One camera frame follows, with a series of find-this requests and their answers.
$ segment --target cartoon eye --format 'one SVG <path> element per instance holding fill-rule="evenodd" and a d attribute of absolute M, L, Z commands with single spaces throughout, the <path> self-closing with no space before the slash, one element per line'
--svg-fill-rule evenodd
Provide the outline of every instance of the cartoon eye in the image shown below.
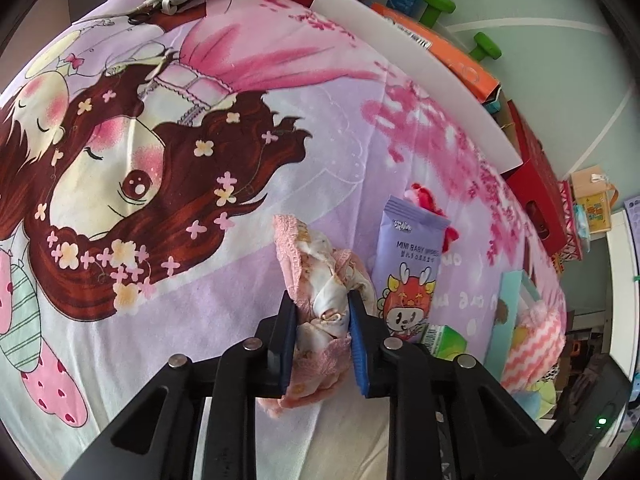
<path fill-rule="evenodd" d="M 153 181 L 146 171 L 132 170 L 122 183 L 122 192 L 132 200 L 140 200 L 147 194 Z"/>

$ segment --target baby wipes package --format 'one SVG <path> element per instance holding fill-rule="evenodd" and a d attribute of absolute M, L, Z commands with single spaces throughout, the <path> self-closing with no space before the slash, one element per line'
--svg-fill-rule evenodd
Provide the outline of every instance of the baby wipes package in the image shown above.
<path fill-rule="evenodd" d="M 380 223 L 372 280 L 389 332 L 419 342 L 427 323 L 449 220 L 391 197 Z"/>

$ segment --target bed sheet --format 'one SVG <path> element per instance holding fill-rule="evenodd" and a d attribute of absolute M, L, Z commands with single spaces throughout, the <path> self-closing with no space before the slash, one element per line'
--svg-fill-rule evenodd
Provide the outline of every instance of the bed sheet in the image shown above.
<path fill-rule="evenodd" d="M 60 478 L 170 355 L 220 355 L 276 313 L 274 214 L 370 269 L 386 200 L 418 183 L 460 234 L 430 322 L 482 360 L 526 246 L 564 319 L 526 215 L 426 90 L 287 0 L 79 23 L 25 67 L 0 112 L 0 418 L 36 472 Z M 258 412 L 258 476 L 374 478 L 387 426 L 353 381 Z"/>

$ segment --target silver rivet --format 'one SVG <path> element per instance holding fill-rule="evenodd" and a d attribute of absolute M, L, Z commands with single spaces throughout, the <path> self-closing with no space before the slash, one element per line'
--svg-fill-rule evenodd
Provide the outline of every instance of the silver rivet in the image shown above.
<path fill-rule="evenodd" d="M 387 337 L 384 345 L 387 350 L 399 350 L 402 348 L 402 339 L 397 337 Z"/>
<path fill-rule="evenodd" d="M 262 340 L 257 337 L 250 337 L 242 342 L 245 350 L 258 350 L 262 348 Z"/>
<path fill-rule="evenodd" d="M 469 354 L 462 354 L 458 356 L 458 364 L 463 368 L 473 368 L 478 364 L 476 358 Z"/>
<path fill-rule="evenodd" d="M 186 355 L 174 354 L 171 357 L 169 357 L 168 363 L 171 368 L 180 368 L 181 366 L 184 366 L 185 364 L 187 364 L 188 361 L 189 359 L 187 358 Z"/>

